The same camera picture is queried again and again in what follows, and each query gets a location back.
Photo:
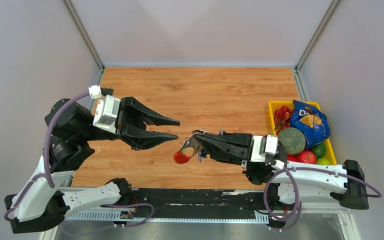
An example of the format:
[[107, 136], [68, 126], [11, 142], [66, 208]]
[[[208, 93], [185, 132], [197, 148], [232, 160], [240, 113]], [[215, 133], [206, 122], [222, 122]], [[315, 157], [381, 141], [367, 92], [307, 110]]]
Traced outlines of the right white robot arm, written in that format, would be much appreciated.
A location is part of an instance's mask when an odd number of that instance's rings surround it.
[[240, 165], [249, 182], [265, 184], [263, 201], [272, 209], [330, 201], [352, 210], [369, 209], [368, 184], [355, 160], [337, 165], [290, 161], [284, 144], [274, 135], [195, 130], [190, 140], [200, 156]]

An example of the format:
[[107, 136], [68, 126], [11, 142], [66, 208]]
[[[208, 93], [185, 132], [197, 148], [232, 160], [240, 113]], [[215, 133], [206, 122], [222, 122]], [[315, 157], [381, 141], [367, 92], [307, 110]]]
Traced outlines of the keyring bundle with red tag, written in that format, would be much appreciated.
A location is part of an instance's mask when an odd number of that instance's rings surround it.
[[177, 164], [185, 164], [194, 156], [201, 163], [203, 159], [208, 157], [208, 153], [204, 147], [198, 142], [195, 136], [207, 133], [206, 129], [196, 129], [191, 132], [191, 136], [184, 139], [182, 147], [173, 155], [174, 162]]

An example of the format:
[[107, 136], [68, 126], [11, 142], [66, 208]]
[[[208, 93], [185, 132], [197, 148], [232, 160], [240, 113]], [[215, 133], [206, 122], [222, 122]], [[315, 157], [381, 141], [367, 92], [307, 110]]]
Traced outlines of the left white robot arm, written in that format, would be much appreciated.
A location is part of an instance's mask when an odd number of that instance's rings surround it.
[[133, 190], [125, 178], [75, 192], [61, 190], [63, 183], [95, 151], [90, 141], [121, 140], [133, 150], [148, 150], [176, 135], [147, 131], [148, 125], [179, 126], [178, 120], [161, 115], [132, 96], [107, 95], [97, 102], [95, 113], [71, 99], [58, 101], [45, 117], [48, 132], [43, 154], [28, 183], [18, 194], [4, 199], [15, 234], [44, 232], [65, 218], [94, 207], [116, 205], [129, 208]]

